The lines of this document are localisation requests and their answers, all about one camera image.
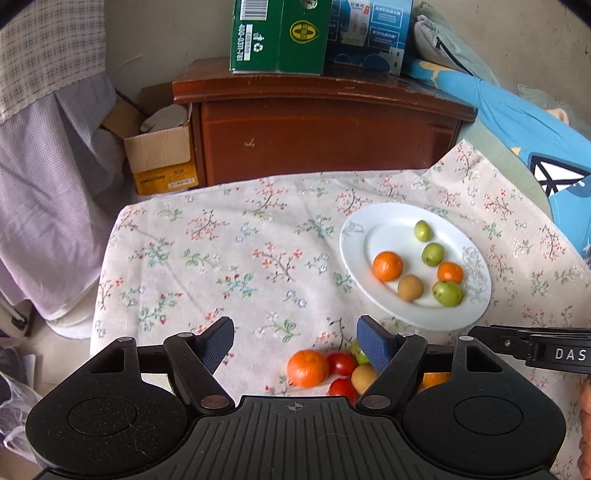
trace orange fruit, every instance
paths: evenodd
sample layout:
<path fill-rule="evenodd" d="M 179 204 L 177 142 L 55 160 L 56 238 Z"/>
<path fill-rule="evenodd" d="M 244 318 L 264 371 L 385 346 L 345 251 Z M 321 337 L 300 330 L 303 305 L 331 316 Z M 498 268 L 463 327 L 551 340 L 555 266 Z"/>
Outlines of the orange fruit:
<path fill-rule="evenodd" d="M 452 281 L 459 285 L 464 280 L 464 271 L 454 262 L 441 262 L 437 269 L 437 278 L 441 281 Z"/>
<path fill-rule="evenodd" d="M 296 352 L 287 362 L 287 378 L 301 388 L 317 387 L 328 378 L 329 370 L 328 360 L 315 350 Z"/>
<path fill-rule="evenodd" d="M 423 374 L 423 381 L 419 386 L 419 391 L 426 390 L 427 388 L 434 387 L 441 383 L 445 383 L 451 377 L 450 372 L 429 372 Z"/>
<path fill-rule="evenodd" d="M 372 270 L 378 280 L 392 281 L 396 280 L 402 273 L 404 264 L 394 252 L 382 252 L 374 258 Z"/>

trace cherry tomato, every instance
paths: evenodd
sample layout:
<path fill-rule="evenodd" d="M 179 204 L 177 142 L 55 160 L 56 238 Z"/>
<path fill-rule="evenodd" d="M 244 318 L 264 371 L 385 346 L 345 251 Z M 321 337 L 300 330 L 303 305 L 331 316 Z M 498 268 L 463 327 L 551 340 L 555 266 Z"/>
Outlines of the cherry tomato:
<path fill-rule="evenodd" d="M 327 360 L 329 361 L 329 368 L 331 375 L 342 375 L 343 377 L 350 377 L 357 366 L 355 358 L 348 353 L 335 352 L 331 353 Z"/>
<path fill-rule="evenodd" d="M 330 384 L 329 397 L 347 397 L 351 405 L 355 405 L 358 395 L 349 380 L 337 378 Z"/>

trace metal screw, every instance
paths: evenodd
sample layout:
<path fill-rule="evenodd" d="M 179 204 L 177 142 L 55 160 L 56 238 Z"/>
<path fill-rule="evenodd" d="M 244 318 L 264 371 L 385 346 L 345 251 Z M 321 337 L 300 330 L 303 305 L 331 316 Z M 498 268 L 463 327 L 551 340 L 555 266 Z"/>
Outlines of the metal screw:
<path fill-rule="evenodd" d="M 217 410 L 227 407 L 230 401 L 223 395 L 208 395 L 207 397 L 203 397 L 200 403 L 203 408 Z"/>
<path fill-rule="evenodd" d="M 390 406 L 390 400 L 383 395 L 369 395 L 361 403 L 372 410 L 383 410 Z"/>

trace white plate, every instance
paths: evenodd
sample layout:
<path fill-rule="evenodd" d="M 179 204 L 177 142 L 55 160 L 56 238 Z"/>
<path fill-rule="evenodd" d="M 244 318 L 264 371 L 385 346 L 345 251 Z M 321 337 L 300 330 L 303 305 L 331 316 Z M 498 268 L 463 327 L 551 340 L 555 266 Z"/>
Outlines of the white plate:
<path fill-rule="evenodd" d="M 446 261 L 464 269 L 464 300 L 457 307 L 444 307 L 431 288 L 437 282 L 437 267 L 421 260 L 427 245 L 414 236 L 414 226 L 425 220 L 433 230 L 431 242 L 445 247 Z M 401 300 L 398 281 L 383 283 L 374 277 L 372 263 L 378 253 L 396 252 L 404 262 L 402 275 L 416 275 L 425 287 L 414 303 Z M 373 302 L 402 321 L 428 330 L 460 330 L 476 322 L 491 300 L 491 275 L 474 243 L 447 220 L 405 203 L 381 203 L 361 208 L 351 215 L 340 232 L 340 254 L 355 283 Z"/>

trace floral tablecloth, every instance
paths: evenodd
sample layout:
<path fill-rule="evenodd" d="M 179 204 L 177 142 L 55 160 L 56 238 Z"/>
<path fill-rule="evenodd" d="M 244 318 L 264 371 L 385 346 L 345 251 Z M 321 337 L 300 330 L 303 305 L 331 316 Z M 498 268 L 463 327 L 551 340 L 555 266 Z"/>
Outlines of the floral tablecloth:
<path fill-rule="evenodd" d="M 492 277 L 492 300 L 479 323 L 591 324 L 591 272 L 579 254 L 462 142 L 426 173 L 282 176 L 126 207 L 105 255 L 91 353 L 120 336 L 147 345 L 182 331 L 200 333 L 228 315 L 235 344 L 216 378 L 238 401 L 243 394 L 325 394 L 330 380 L 311 391 L 290 385 L 287 360 L 304 348 L 346 349 L 362 314 L 393 332 L 452 342 L 457 332 L 420 332 L 386 317 L 345 270 L 340 229 L 353 212 L 379 202 L 421 206 L 471 238 Z M 509 361 L 564 412 L 567 440 L 553 471 L 579 478 L 582 377 Z M 161 378 L 149 380 L 164 386 Z"/>

